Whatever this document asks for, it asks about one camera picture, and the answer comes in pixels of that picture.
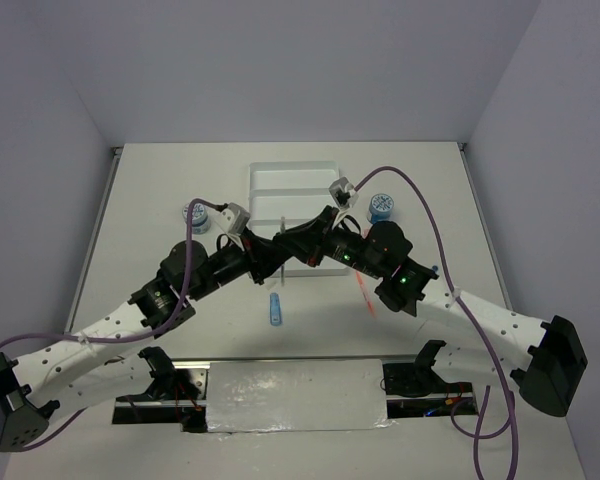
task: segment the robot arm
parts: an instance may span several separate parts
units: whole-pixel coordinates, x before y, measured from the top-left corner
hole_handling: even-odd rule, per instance
[[[325,256],[381,279],[375,292],[392,311],[422,315],[452,332],[471,328],[457,305],[457,292],[445,290],[434,271],[409,258],[412,244],[398,225],[377,223],[363,237],[346,227],[345,218],[343,209],[327,206],[314,220],[269,240],[254,235],[246,227],[246,211],[230,204],[219,223],[232,242],[211,256],[192,242],[187,299],[170,329],[195,314],[191,300],[198,301],[245,273],[262,284],[291,257],[315,267]],[[87,340],[123,339],[164,325],[184,283],[185,251],[185,242],[176,245],[153,280],[79,332],[82,341],[60,341],[13,361],[0,353],[0,451],[25,450],[56,419],[107,398],[146,391],[159,394],[176,383],[187,383],[161,349],[148,347],[159,334],[133,343]],[[573,325],[560,317],[546,323],[516,315],[464,292],[462,299],[502,355],[510,386],[519,387],[535,408],[565,415],[586,368]],[[415,364],[417,379],[409,381],[418,382],[414,390],[420,392],[441,380],[498,383],[486,353],[454,348],[443,340],[429,341]],[[196,387],[186,387],[197,398]]]

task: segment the white table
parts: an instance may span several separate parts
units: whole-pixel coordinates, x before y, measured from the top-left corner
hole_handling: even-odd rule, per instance
[[[335,160],[357,183],[381,165],[402,168],[436,216],[452,276],[461,288],[503,305],[502,290],[461,155],[454,143],[146,144],[125,146],[98,241],[72,319],[79,329],[101,318],[152,278],[184,238],[182,206],[193,196],[248,205],[247,167],[256,161]],[[412,257],[439,265],[433,233],[415,195],[382,173],[362,191],[396,201],[395,218],[414,244]],[[215,249],[218,230],[198,238]],[[374,283],[367,281],[370,291]],[[370,317],[353,275],[288,279],[284,325],[268,321],[266,288],[241,278],[196,305],[197,314],[161,339],[173,358],[384,356],[416,354],[435,329],[375,301]],[[463,339],[475,344],[475,336]],[[485,430],[505,418],[496,389]],[[564,419],[518,401],[520,479],[584,479]],[[448,418],[405,419],[373,431],[180,434],[175,425],[111,426],[112,402],[88,410],[60,439],[13,455],[6,478],[475,478],[471,441]],[[472,419],[463,419],[467,425]],[[487,478],[503,478],[509,437],[482,447]]]

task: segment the small bottle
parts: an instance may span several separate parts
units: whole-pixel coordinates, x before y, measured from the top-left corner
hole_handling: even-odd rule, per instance
[[[182,207],[182,216],[184,221],[187,221],[187,211],[189,210],[189,204],[187,203]],[[193,216],[191,217],[191,227],[195,235],[201,235],[211,228],[211,219],[207,213],[207,208],[201,203],[196,203],[193,206]]]
[[[386,193],[376,193],[371,197],[369,202],[369,211],[367,212],[367,220],[371,224],[382,220],[389,220],[393,210],[393,198]]]

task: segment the gray wall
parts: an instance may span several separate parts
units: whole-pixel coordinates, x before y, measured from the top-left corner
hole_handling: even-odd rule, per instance
[[[33,22],[0,0],[0,340],[61,331],[110,158]]]
[[[110,144],[467,140],[538,0],[28,0]]]
[[[576,322],[589,369],[568,420],[600,479],[600,0],[543,0],[469,142],[514,305]]]

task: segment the white tray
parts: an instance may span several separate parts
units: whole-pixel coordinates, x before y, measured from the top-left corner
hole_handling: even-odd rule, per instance
[[[249,228],[261,237],[272,238],[280,231],[318,216],[325,205],[334,205],[329,186],[340,177],[336,162],[256,162],[249,165]],[[292,259],[285,276],[345,275],[347,267],[325,258],[311,268]]]

